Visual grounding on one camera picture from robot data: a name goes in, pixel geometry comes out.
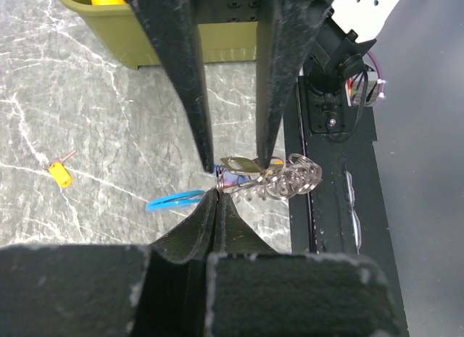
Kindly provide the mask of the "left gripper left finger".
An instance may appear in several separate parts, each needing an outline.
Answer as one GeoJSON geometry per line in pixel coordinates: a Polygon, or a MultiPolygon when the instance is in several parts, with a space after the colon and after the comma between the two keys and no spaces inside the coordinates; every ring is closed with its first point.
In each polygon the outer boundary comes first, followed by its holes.
{"type": "Polygon", "coordinates": [[[3,336],[201,336],[216,191],[149,245],[1,250],[3,336]]]}

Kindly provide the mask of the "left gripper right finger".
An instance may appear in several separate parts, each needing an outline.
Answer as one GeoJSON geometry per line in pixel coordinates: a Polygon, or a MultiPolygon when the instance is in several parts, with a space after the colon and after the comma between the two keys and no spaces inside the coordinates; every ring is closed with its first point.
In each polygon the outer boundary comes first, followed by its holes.
{"type": "Polygon", "coordinates": [[[394,300],[380,267],[353,254],[233,254],[218,200],[215,250],[206,268],[207,336],[400,336],[394,300]]]}

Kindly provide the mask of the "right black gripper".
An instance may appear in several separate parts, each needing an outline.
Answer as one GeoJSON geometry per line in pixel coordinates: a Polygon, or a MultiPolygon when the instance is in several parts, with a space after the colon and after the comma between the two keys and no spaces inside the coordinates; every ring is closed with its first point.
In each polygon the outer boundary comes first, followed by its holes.
{"type": "Polygon", "coordinates": [[[214,166],[212,126],[195,16],[199,24],[258,16],[256,144],[260,165],[269,166],[294,82],[334,0],[126,1],[181,100],[206,172],[214,166]]]}

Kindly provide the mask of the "light blue key handle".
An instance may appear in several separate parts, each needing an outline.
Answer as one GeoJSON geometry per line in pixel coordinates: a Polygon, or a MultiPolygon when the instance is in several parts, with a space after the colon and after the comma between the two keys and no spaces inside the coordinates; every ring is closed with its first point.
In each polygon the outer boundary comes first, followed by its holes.
{"type": "Polygon", "coordinates": [[[185,207],[199,203],[205,192],[203,190],[193,190],[187,192],[180,192],[163,196],[146,204],[145,210],[147,212],[154,212],[160,209],[171,209],[174,207],[185,207]]]}

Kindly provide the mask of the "metal keyring with small rings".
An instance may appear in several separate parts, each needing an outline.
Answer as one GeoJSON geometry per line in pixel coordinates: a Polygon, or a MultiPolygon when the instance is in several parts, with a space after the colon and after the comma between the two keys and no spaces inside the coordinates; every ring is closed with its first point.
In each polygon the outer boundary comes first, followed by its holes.
{"type": "Polygon", "coordinates": [[[264,168],[258,159],[240,156],[229,156],[220,159],[217,165],[228,171],[246,175],[247,183],[230,188],[216,188],[229,194],[239,191],[255,193],[261,199],[287,200],[297,195],[305,195],[313,191],[322,181],[322,168],[311,159],[292,153],[287,158],[274,156],[270,165],[264,168]]]}

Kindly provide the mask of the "yellow key tag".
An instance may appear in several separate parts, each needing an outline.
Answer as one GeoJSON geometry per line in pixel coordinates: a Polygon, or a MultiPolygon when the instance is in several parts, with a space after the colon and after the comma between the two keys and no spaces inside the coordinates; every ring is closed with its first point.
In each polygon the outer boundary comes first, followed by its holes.
{"type": "Polygon", "coordinates": [[[61,162],[51,163],[49,173],[61,188],[69,187],[73,182],[71,174],[61,162]]]}

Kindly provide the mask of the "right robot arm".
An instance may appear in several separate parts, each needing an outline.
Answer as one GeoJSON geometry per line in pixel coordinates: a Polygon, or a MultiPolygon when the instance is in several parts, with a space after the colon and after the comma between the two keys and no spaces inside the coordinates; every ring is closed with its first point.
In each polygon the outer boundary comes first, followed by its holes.
{"type": "Polygon", "coordinates": [[[199,27],[256,25],[256,144],[270,164],[299,71],[312,62],[315,88],[335,93],[363,70],[399,0],[125,0],[181,100],[205,171],[213,169],[212,128],[199,27]]]}

